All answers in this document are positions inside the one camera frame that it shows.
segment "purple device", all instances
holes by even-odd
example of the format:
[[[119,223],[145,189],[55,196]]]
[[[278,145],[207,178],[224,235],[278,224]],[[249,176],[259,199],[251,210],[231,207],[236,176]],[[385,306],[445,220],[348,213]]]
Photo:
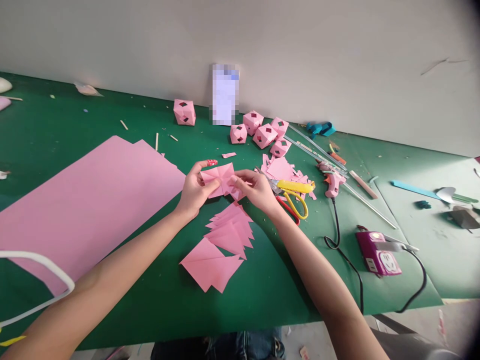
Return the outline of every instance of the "purple device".
[[[376,231],[355,233],[369,271],[382,276],[400,275],[402,270],[391,251],[379,250],[386,243],[384,235]]]

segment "pink glue gun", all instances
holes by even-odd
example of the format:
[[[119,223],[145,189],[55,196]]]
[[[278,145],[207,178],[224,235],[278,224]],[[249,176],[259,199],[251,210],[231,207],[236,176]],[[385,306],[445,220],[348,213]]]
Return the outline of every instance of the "pink glue gun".
[[[325,182],[328,183],[328,190],[325,191],[325,196],[330,199],[337,197],[340,185],[342,185],[347,179],[340,175],[339,172],[328,162],[320,161],[317,167],[324,175],[326,175]]]

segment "electrical cord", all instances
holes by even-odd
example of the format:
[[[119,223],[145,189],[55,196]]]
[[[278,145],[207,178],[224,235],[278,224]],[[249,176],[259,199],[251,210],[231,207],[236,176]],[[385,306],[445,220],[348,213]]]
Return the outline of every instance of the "electrical cord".
[[[351,263],[349,258],[344,254],[344,252],[340,249],[340,224],[339,224],[339,215],[337,213],[337,205],[335,203],[335,198],[331,198],[331,202],[333,204],[333,210],[335,212],[335,222],[336,222],[336,235],[338,238],[337,243],[335,243],[330,237],[324,236],[323,239],[325,240],[325,244],[332,250],[337,250],[340,255],[345,259],[345,261],[351,266],[351,268],[356,272],[358,276],[358,280],[360,282],[360,312],[364,314],[364,282],[362,281],[362,277],[360,276],[359,271],[357,268]]]
[[[420,293],[425,289],[425,287],[427,286],[427,271],[425,270],[425,267],[424,267],[424,264],[422,264],[422,262],[420,261],[419,257],[411,250],[408,250],[408,249],[405,249],[406,252],[410,253],[417,261],[418,263],[420,264],[421,266],[421,271],[423,273],[423,282],[421,283],[421,286],[420,286],[420,289],[418,289],[418,291],[416,293],[414,293],[411,298],[408,299],[408,301],[406,302],[406,304],[401,308],[401,310],[399,311],[396,311],[396,313],[398,314],[401,314],[403,313],[405,310],[407,310],[407,308],[409,307],[409,305],[412,303],[413,300],[415,300],[417,298],[417,296],[420,295]]]

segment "teal object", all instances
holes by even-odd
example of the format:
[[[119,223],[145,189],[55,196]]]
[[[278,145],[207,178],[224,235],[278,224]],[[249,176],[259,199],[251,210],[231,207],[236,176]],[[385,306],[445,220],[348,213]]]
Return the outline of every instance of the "teal object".
[[[320,134],[320,132],[323,129],[323,125],[322,124],[311,124],[310,125],[310,123],[307,123],[306,124],[306,129],[309,132],[311,132],[310,138],[313,140],[317,137],[317,134]]]
[[[306,129],[311,132],[310,138],[315,139],[317,134],[323,136],[330,136],[337,131],[331,122],[326,122],[323,124],[311,124],[310,122],[306,124]]]
[[[428,191],[428,190],[424,190],[424,189],[416,187],[416,186],[408,185],[408,184],[406,184],[404,182],[401,182],[401,181],[398,181],[398,180],[392,180],[391,184],[393,186],[397,187],[397,188],[401,188],[401,189],[408,190],[408,191],[411,191],[411,192],[414,192],[414,193],[417,193],[417,194],[425,195],[425,196],[428,196],[428,197],[433,198],[433,199],[442,200],[433,191]]]
[[[420,209],[431,209],[432,208],[432,205],[430,205],[430,203],[428,201],[425,201],[425,200],[417,201],[415,203],[415,205],[417,207],[419,207]]]
[[[323,135],[323,136],[330,136],[332,135],[334,132],[336,132],[337,129],[335,129],[335,127],[333,126],[333,124],[329,121],[329,122],[326,122],[322,125],[322,129],[320,131],[320,135]]]

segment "metal rod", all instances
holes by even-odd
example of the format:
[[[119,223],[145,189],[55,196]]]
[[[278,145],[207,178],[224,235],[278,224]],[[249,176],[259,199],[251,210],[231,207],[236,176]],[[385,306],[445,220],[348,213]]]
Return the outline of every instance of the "metal rod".
[[[342,174],[342,176],[344,176],[346,179],[349,179],[350,176],[349,174],[346,172],[346,171],[343,171],[342,169],[340,168],[337,168],[335,166],[334,163],[331,163],[328,159],[320,156],[320,155],[315,155],[313,152],[310,152],[309,150],[307,150],[305,147],[301,146],[300,144],[298,144],[296,141],[293,141],[291,138],[289,138],[287,135],[284,135],[283,138],[285,140],[288,140],[289,142],[291,142],[293,145],[295,145],[296,147],[298,147],[299,149],[302,149],[304,152],[306,152],[308,155],[310,155],[311,157],[313,157],[314,159],[317,159],[319,161],[324,161],[324,162],[327,162],[327,163],[330,163],[332,164],[333,167],[335,167],[337,169],[337,171]]]
[[[293,126],[289,126],[289,129],[292,129],[295,131],[297,134],[300,134],[302,137],[304,137],[308,142],[310,142],[314,147],[316,147],[323,155],[326,156],[327,159],[329,159],[330,163],[336,164],[340,169],[347,171],[347,168],[337,160],[335,160],[333,157],[331,157],[325,150],[323,150],[320,146],[318,146],[316,143],[314,143],[309,137],[303,135],[300,131],[298,131],[296,128]]]
[[[355,195],[362,203],[368,206],[375,214],[381,217],[388,225],[390,225],[394,229],[397,229],[393,222],[391,222],[387,217],[385,217],[385,215],[383,215],[380,211],[374,208],[373,205],[371,205],[367,200],[365,200],[364,197],[358,192],[356,192],[350,185],[348,185],[346,182],[343,185],[345,185],[345,187],[350,190],[353,195]]]

